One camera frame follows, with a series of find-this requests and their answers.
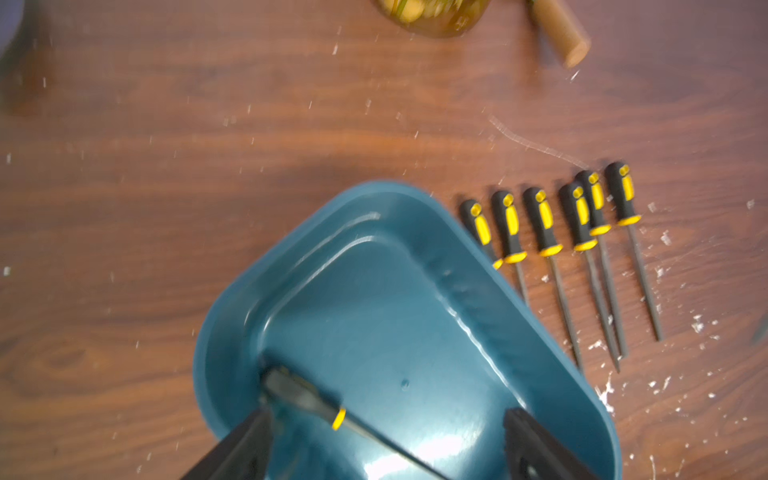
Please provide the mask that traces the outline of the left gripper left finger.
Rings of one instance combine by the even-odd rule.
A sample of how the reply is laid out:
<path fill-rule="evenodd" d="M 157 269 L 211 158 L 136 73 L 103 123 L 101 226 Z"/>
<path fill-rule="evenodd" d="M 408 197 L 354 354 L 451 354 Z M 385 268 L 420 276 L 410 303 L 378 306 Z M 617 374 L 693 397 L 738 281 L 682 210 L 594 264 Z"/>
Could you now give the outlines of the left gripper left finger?
<path fill-rule="evenodd" d="M 182 480 L 263 480 L 273 447 L 273 415 L 254 410 L 197 462 Z"/>

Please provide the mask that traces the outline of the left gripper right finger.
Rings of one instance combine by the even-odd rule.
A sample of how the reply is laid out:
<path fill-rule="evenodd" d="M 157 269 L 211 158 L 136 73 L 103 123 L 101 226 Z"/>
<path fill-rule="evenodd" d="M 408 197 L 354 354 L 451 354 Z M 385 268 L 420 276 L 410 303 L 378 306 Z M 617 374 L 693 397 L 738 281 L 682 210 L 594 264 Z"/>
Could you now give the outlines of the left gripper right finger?
<path fill-rule="evenodd" d="M 512 479 L 598 479 L 526 410 L 508 409 L 503 426 L 506 462 Z"/>

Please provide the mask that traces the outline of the teal plastic storage box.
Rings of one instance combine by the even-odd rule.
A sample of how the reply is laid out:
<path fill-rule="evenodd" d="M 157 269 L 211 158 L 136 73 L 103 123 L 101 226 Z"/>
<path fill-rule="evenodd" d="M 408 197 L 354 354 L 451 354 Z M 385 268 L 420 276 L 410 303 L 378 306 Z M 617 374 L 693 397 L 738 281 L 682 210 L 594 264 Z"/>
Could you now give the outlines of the teal plastic storage box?
<path fill-rule="evenodd" d="M 476 241 L 391 182 L 326 204 L 237 278 L 199 332 L 194 388 L 224 437 L 274 419 L 272 479 L 433 479 L 396 453 L 269 396 L 285 367 L 450 479 L 505 479 L 522 408 L 601 479 L 622 475 L 605 406 Z"/>

